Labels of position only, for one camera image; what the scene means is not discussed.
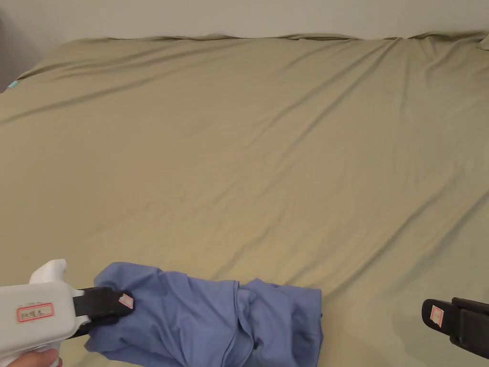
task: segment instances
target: wrinkle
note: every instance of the wrinkle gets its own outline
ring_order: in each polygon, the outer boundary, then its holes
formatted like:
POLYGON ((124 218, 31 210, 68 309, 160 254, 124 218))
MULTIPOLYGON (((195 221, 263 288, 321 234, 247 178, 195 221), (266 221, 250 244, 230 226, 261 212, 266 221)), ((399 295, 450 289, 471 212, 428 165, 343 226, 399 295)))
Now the wrinkle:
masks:
POLYGON ((223 49, 227 49, 227 48, 238 47, 238 46, 241 46, 242 44, 243 43, 233 42, 233 43, 228 43, 227 45, 223 45, 223 46, 209 47, 209 48, 204 48, 204 49, 199 49, 199 50, 190 50, 190 51, 180 52, 180 53, 173 54, 173 55, 165 55, 165 56, 157 57, 157 58, 154 58, 151 60, 141 61, 139 63, 133 63, 133 64, 128 64, 128 65, 119 65, 119 66, 115 66, 115 67, 110 68, 110 69, 74 72, 74 73, 67 74, 67 75, 60 75, 60 76, 56 77, 55 80, 56 79, 67 79, 67 78, 72 78, 72 77, 76 77, 76 76, 109 74, 109 73, 115 73, 115 72, 120 72, 120 71, 126 71, 126 70, 130 70, 130 69, 139 69, 142 67, 147 67, 147 66, 154 65, 154 64, 160 64, 160 63, 163 63, 165 61, 170 61, 170 60, 174 60, 174 59, 178 59, 178 58, 185 58, 187 56, 195 56, 195 55, 200 55, 200 54, 212 53, 214 51, 223 50, 223 49))
POLYGON ((308 51, 298 57, 296 57, 295 59, 293 59, 292 61, 288 62, 283 68, 281 71, 287 71, 288 69, 290 69, 291 67, 293 67, 294 65, 300 63, 301 61, 303 61, 304 59, 307 59, 308 57, 310 56, 313 56, 314 54, 317 54, 317 53, 320 53, 324 50, 327 50, 327 49, 330 49, 330 48, 334 48, 338 45, 345 45, 346 47, 343 47, 341 48, 337 53, 335 54, 331 54, 329 55, 324 61, 327 61, 335 56, 337 56, 341 51, 344 51, 346 50, 347 48, 350 48, 350 43, 351 41, 354 41, 354 40, 341 40, 341 41, 336 41, 336 40, 331 40, 331 41, 325 41, 327 44, 323 47, 318 47, 318 48, 315 48, 314 50, 311 50, 311 51, 308 51))
MULTIPOLYGON (((415 221, 420 218, 423 213, 428 210, 428 208, 432 207, 436 204, 441 198, 443 198, 447 192, 447 188, 451 186, 453 182, 449 182, 448 184, 441 187, 438 191, 436 191, 433 195, 431 195, 426 201, 424 201, 418 208, 416 208, 413 212, 407 215, 407 217, 403 220, 403 222, 397 227, 397 229, 386 239, 383 241, 379 248, 374 251, 367 259, 363 261, 362 264, 358 266, 354 266, 355 271, 346 279, 344 279, 337 287, 332 289, 329 293, 325 294, 323 299, 332 298, 338 293, 341 293, 346 288, 348 288, 352 283, 354 283, 358 278, 362 276, 363 273, 378 259, 380 259, 392 246, 395 244, 397 239, 401 237, 401 235, 410 228, 415 221)), ((309 287, 315 288, 320 287, 321 283, 327 278, 324 276, 319 280, 313 282, 309 287)))
POLYGON ((73 106, 76 104, 84 103, 84 102, 90 101, 92 99, 96 99, 96 98, 106 96, 109 94, 113 94, 113 93, 125 92, 125 91, 128 91, 130 89, 137 88, 137 87, 140 87, 140 86, 145 85, 147 83, 150 83, 152 81, 155 81, 157 79, 161 79, 161 78, 164 78, 168 75, 177 73, 179 71, 186 70, 189 68, 193 68, 193 67, 196 67, 196 66, 199 66, 202 64, 211 63, 213 61, 216 61, 216 60, 219 60, 222 58, 223 58, 223 56, 220 56, 220 57, 216 57, 213 59, 200 61, 198 63, 194 63, 192 65, 184 66, 182 68, 173 69, 173 70, 166 71, 166 72, 158 74, 158 75, 150 76, 148 78, 144 78, 144 79, 136 80, 134 82, 126 83, 126 84, 123 84, 123 85, 118 86, 118 87, 107 88, 107 89, 103 89, 103 90, 98 91, 98 92, 93 92, 93 93, 89 93, 86 95, 77 96, 74 98, 69 98, 69 99, 66 99, 64 101, 55 102, 55 103, 51 103, 51 104, 48 104, 45 106, 37 107, 37 108, 34 108, 32 110, 25 111, 25 112, 22 112, 20 114, 16 114, 16 115, 13 115, 11 117, 0 120, 0 127, 7 125, 7 124, 10 124, 10 123, 14 122, 15 120, 18 120, 19 118, 23 118, 23 117, 27 117, 30 115, 51 111, 51 110, 54 110, 56 108, 65 108, 68 106, 73 106))
POLYGON ((424 77, 426 80, 430 80, 433 77, 434 72, 441 68, 443 65, 446 65, 449 61, 451 61, 453 54, 459 52, 459 46, 463 40, 457 41, 448 49, 448 51, 431 63, 430 66, 426 68, 424 71, 424 77))
POLYGON ((338 71, 335 73, 332 77, 326 79, 324 82, 321 82, 319 85, 311 89, 309 92, 304 94, 302 97, 297 99, 295 102, 293 102, 291 105, 285 107, 283 110, 281 110, 274 118, 272 118, 269 122, 269 124, 258 134, 258 136, 251 142, 249 147, 254 145, 258 140, 261 139, 261 137, 266 133, 267 130, 271 129, 274 125, 276 125, 283 117, 285 117, 287 114, 291 113, 295 109, 299 108, 301 105, 303 105, 305 102, 307 102, 309 99, 311 99, 314 95, 319 94, 322 90, 324 90, 329 84, 334 83, 341 77, 343 77, 345 74, 353 70, 357 65, 361 64, 362 62, 365 61, 365 59, 368 59, 371 55, 375 54, 378 50, 382 49, 385 47, 385 44, 381 44, 378 47, 375 47, 373 50, 370 50, 369 52, 361 55, 359 58, 348 64, 345 68, 342 70, 338 71))
POLYGON ((404 289, 409 283, 419 278, 428 268, 428 264, 432 264, 437 257, 439 257, 453 242, 457 234, 464 227, 465 224, 474 216, 474 214, 482 208, 489 200, 489 190, 484 192, 468 207, 462 209, 462 212, 457 213, 456 217, 452 219, 454 222, 445 235, 441 237, 435 245, 426 252, 411 268, 408 273, 402 277, 401 280, 392 285, 387 293, 399 292, 404 289))
POLYGON ((211 277, 210 280, 221 280, 222 277, 227 274, 240 260, 241 256, 249 250, 252 250, 258 246, 260 246, 263 241, 280 225, 283 217, 285 216, 285 209, 282 209, 279 215, 275 218, 275 220, 270 223, 265 229, 257 235, 251 241, 248 241, 240 246, 237 249, 231 258, 223 264, 211 277))
POLYGON ((118 64, 122 64, 126 61, 135 60, 135 59, 138 59, 140 57, 144 57, 144 56, 148 56, 148 55, 152 55, 154 53, 164 51, 164 50, 169 49, 173 46, 174 46, 174 44, 172 43, 171 45, 165 45, 165 46, 157 47, 157 48, 147 50, 147 51, 136 52, 136 53, 133 53, 130 55, 124 55, 124 56, 113 58, 110 60, 97 61, 97 62, 90 63, 90 64, 82 64, 82 65, 72 66, 72 67, 68 68, 67 70, 105 68, 105 67, 109 67, 109 66, 115 66, 118 64))
POLYGON ((299 145, 299 143, 307 136, 309 135, 315 127, 338 105, 341 104, 341 102, 345 99, 346 96, 348 96, 352 90, 354 90, 365 78, 369 77, 370 74, 379 67, 383 59, 387 56, 389 51, 395 46, 395 44, 399 40, 394 40, 392 41, 388 47, 382 52, 382 54, 362 73, 362 75, 357 78, 352 84, 350 84, 343 92, 341 92, 335 99, 334 101, 329 104, 328 107, 326 107, 323 112, 321 112, 318 117, 316 117, 306 128, 305 130, 292 142, 292 144, 285 150, 285 152, 282 154, 282 156, 279 159, 279 162, 283 162, 283 160, 299 145))

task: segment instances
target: label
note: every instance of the label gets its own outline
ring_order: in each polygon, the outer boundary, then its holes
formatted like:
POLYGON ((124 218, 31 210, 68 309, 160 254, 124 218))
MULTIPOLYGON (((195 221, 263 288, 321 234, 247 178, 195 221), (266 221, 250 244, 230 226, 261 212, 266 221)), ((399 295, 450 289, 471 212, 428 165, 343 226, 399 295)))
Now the label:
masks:
POLYGON ((442 327, 443 313, 445 313, 441 308, 436 306, 431 307, 430 319, 439 327, 442 327))
POLYGON ((124 306, 130 308, 131 310, 134 308, 134 299, 129 297, 127 294, 123 294, 121 298, 119 298, 119 302, 124 306))
POLYGON ((52 303, 35 304, 33 306, 20 307, 17 309, 18 322, 34 321, 53 316, 54 307, 52 303))

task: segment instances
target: fitted sheet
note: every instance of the fitted sheet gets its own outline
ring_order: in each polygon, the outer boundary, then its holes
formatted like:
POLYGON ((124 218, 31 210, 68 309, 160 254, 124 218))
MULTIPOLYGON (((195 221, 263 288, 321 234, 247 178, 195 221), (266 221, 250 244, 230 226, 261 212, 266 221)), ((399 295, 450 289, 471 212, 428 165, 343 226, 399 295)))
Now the fitted sheet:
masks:
MULTIPOLYGON (((484 36, 60 47, 0 95, 2 283, 259 277, 322 290, 320 367, 483 366, 420 308, 489 302, 484 36)), ((84 341, 65 366, 117 365, 84 341)))

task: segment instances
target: teal object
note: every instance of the teal object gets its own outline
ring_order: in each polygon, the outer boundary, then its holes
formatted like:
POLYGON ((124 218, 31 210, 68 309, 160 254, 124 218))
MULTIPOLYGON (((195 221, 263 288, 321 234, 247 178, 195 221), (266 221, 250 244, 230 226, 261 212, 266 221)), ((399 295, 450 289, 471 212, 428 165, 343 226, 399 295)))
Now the teal object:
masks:
POLYGON ((7 89, 12 89, 13 87, 16 87, 19 82, 16 80, 15 82, 12 82, 7 89))

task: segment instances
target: red label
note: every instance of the red label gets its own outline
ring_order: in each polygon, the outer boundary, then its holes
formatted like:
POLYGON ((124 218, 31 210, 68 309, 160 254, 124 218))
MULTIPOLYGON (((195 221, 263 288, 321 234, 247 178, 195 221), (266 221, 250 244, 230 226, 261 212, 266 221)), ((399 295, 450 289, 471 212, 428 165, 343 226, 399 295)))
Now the red label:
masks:
POLYGON ((28 322, 54 316, 52 303, 35 304, 17 309, 17 321, 28 322))

